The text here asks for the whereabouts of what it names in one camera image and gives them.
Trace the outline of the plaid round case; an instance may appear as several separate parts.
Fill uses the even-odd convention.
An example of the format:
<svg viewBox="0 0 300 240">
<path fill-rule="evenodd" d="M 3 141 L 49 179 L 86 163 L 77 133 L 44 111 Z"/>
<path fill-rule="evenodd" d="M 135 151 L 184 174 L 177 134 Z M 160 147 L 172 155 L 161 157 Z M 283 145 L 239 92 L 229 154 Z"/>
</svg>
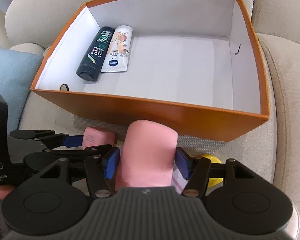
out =
<svg viewBox="0 0 300 240">
<path fill-rule="evenodd" d="M 181 194 L 188 181 L 183 178 L 176 164 L 173 167 L 171 186 L 173 186 L 178 194 Z"/>
</svg>

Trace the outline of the pink plastic bottle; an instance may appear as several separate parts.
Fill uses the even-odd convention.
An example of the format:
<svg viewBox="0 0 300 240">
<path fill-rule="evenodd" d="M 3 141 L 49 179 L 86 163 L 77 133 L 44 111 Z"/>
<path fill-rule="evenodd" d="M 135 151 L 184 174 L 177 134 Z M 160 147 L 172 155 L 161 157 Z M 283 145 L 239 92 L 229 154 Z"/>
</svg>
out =
<svg viewBox="0 0 300 240">
<path fill-rule="evenodd" d="M 111 145 L 114 146 L 115 133 L 97 127 L 87 127 L 84 130 L 82 149 L 92 146 Z"/>
</svg>

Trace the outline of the dark green shampoo bottle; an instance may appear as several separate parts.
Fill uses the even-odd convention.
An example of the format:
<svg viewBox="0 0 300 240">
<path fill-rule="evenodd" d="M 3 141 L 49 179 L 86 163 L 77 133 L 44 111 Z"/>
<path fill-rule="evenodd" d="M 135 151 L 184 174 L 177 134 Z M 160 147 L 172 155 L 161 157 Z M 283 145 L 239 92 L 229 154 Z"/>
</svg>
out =
<svg viewBox="0 0 300 240">
<path fill-rule="evenodd" d="M 102 27 L 93 39 L 76 71 L 83 80 L 89 82 L 98 80 L 114 30 Z"/>
</svg>

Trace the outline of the white lotion tube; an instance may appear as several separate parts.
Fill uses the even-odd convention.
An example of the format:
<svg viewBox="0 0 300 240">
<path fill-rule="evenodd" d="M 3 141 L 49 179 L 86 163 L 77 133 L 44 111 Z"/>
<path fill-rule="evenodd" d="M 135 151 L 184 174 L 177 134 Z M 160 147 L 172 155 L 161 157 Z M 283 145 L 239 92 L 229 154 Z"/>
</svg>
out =
<svg viewBox="0 0 300 240">
<path fill-rule="evenodd" d="M 101 73 L 127 71 L 132 33 L 133 28 L 128 25 L 121 25 L 115 29 L 103 62 Z"/>
</svg>

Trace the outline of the light blue cushion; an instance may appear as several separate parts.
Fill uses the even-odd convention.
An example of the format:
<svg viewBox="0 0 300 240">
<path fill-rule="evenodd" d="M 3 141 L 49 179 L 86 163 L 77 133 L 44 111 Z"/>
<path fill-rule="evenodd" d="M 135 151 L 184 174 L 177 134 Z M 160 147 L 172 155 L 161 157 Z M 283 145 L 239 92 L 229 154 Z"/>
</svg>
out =
<svg viewBox="0 0 300 240">
<path fill-rule="evenodd" d="M 0 95 L 8 105 L 7 132 L 18 128 L 43 55 L 0 48 Z"/>
</svg>

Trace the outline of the orange cardboard box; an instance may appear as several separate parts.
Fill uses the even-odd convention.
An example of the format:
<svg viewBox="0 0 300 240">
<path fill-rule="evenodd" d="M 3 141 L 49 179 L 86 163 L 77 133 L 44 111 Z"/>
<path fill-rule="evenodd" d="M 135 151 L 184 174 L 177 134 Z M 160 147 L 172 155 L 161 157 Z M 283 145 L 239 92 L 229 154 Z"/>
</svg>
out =
<svg viewBox="0 0 300 240">
<path fill-rule="evenodd" d="M 76 70 L 102 27 L 133 28 L 126 72 Z M 84 118 L 151 120 L 232 141 L 269 119 L 266 68 L 243 0 L 93 0 L 62 29 L 33 92 Z"/>
</svg>

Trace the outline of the beige sofa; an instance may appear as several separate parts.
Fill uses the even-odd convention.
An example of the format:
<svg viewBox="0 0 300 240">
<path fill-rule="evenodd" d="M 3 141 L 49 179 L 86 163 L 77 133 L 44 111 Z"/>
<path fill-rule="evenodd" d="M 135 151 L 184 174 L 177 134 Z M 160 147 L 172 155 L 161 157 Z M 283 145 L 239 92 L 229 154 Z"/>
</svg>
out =
<svg viewBox="0 0 300 240">
<path fill-rule="evenodd" d="M 90 0 L 0 0 L 0 48 L 46 55 L 70 17 Z M 269 120 L 231 141 L 180 136 L 189 154 L 236 158 L 293 202 L 287 231 L 300 239 L 300 0 L 243 0 L 263 50 Z"/>
</svg>

